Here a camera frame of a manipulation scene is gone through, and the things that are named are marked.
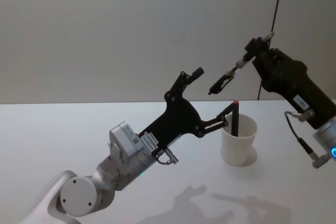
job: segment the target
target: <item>white wall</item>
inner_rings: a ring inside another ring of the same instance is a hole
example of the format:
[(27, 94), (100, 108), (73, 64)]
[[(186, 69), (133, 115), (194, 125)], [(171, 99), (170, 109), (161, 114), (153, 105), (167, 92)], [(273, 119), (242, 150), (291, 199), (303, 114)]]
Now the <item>white wall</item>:
[[(248, 41), (269, 32), (275, 2), (0, 0), (0, 103), (158, 101), (199, 66), (185, 97), (206, 100)], [(281, 0), (272, 43), (332, 97), (335, 14), (334, 0)], [(258, 86), (250, 65), (210, 99), (255, 99)]]

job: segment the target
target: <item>white table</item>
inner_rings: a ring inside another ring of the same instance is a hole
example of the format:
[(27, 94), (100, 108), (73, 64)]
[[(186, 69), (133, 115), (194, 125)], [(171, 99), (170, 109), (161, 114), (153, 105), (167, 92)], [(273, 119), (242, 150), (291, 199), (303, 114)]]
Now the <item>white table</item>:
[[(203, 120), (229, 102), (194, 102)], [(109, 130), (127, 121), (140, 132), (165, 103), (0, 105), (0, 223), (18, 223), (58, 172), (90, 175), (109, 152)], [(221, 132), (198, 139), (184, 135), (172, 145), (176, 165), (154, 164), (107, 209), (79, 218), (116, 224), (333, 223), (336, 165), (320, 169), (296, 142), (283, 116), (286, 101), (243, 101), (240, 112), (259, 126), (258, 158), (231, 167), (220, 155)], [(318, 154), (307, 123), (293, 125)]]

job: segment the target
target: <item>white paper cup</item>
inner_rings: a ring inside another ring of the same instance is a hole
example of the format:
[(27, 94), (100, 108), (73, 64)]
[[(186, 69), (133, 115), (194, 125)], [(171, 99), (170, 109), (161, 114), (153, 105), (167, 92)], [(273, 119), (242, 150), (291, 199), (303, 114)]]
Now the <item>white paper cup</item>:
[(222, 129), (222, 158), (229, 165), (239, 166), (251, 153), (258, 126), (249, 116), (239, 114), (238, 136), (232, 136), (232, 115), (228, 115), (226, 120), (228, 126)]

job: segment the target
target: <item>blue led light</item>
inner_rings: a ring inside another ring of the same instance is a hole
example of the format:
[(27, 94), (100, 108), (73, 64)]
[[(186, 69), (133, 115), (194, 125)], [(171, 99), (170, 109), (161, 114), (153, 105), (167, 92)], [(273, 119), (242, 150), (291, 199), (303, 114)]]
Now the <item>blue led light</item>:
[(331, 154), (336, 157), (336, 147), (334, 147), (333, 149), (331, 149)]

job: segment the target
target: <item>white label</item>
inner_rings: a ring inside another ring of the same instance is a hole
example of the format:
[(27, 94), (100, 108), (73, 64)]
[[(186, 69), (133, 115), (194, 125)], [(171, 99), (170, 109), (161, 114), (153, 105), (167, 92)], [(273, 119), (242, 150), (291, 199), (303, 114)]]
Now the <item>white label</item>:
[(145, 132), (143, 136), (140, 138), (142, 142), (146, 145), (150, 152), (153, 152), (157, 149), (157, 143), (155, 136), (152, 133)]
[(134, 133), (134, 131), (131, 129), (131, 127), (126, 124), (122, 127), (122, 130), (124, 131), (124, 133), (126, 134), (126, 136), (133, 141), (134, 144), (136, 144), (139, 140), (136, 136), (136, 134)]
[(306, 101), (304, 99), (302, 99), (301, 96), (299, 96), (298, 94), (293, 98), (293, 100), (297, 103), (297, 105), (299, 105), (303, 110), (306, 110), (309, 108), (309, 104), (306, 103)]

